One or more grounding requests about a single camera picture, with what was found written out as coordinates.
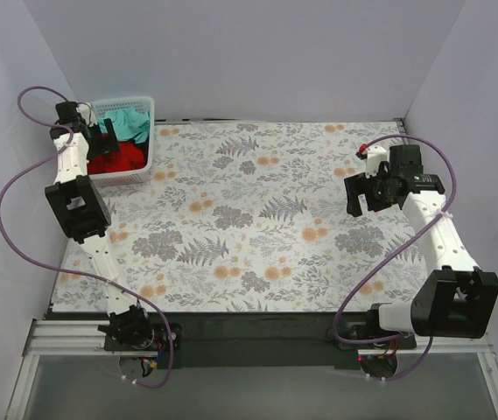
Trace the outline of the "red t shirt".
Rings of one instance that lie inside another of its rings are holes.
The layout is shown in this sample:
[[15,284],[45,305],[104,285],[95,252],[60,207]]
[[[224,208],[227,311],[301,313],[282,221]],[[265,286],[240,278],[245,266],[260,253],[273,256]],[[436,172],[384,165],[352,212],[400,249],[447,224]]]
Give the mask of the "red t shirt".
[[105,174],[140,170],[147,164],[147,143],[119,142],[119,151],[95,157],[88,163],[89,174]]

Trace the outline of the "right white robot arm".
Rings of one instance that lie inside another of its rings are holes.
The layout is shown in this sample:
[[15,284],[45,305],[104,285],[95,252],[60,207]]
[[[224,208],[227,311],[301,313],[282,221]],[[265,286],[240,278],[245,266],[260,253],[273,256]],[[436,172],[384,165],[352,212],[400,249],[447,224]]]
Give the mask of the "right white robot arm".
[[414,229],[428,274],[410,302],[373,304],[360,338],[379,348],[399,333],[481,338],[498,297],[498,277],[466,250],[446,211],[445,188],[439,176],[424,172],[419,146],[363,145],[357,155],[366,170],[345,181],[347,212],[361,216],[361,196],[372,212],[398,206]]

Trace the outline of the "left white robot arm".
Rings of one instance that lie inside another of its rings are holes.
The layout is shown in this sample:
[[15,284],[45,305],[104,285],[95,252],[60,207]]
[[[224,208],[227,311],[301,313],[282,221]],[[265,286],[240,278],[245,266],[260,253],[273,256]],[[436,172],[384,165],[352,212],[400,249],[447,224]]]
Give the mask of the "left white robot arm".
[[50,136],[56,149],[57,176],[45,189],[46,199],[64,234],[79,245],[94,274],[103,277],[109,323],[99,331],[136,350],[148,348],[155,330],[138,299],[125,292],[108,229],[109,210],[88,175],[88,162],[119,151],[113,124],[106,119],[102,132],[90,105],[64,100],[55,105],[58,115]]

